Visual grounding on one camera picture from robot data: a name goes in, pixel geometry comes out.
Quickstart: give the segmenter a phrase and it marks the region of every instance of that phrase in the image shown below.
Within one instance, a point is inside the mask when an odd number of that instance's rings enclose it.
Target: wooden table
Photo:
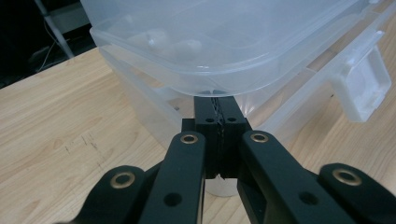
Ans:
[[[396,78],[396,17],[380,49]],[[396,88],[366,123],[333,97],[287,148],[307,169],[343,162],[396,194]],[[107,171],[165,155],[139,123],[97,49],[0,90],[0,223],[72,219]],[[206,194],[204,223],[248,223],[238,196]]]

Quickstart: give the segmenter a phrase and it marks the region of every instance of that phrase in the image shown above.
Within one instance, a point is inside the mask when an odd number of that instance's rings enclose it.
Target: transparent plastic box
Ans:
[[[286,142],[334,94],[350,120],[366,121],[390,88],[376,43],[394,1],[81,2],[96,45],[164,147],[194,117],[193,96],[233,95],[252,128]],[[227,181],[206,188],[234,195]]]

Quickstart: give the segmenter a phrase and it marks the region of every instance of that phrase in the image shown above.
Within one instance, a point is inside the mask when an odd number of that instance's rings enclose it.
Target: plastic lid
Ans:
[[[361,2],[126,0],[117,1],[116,19],[94,28],[174,73],[177,83],[149,75],[177,90],[236,94],[283,76],[278,72],[280,56]]]

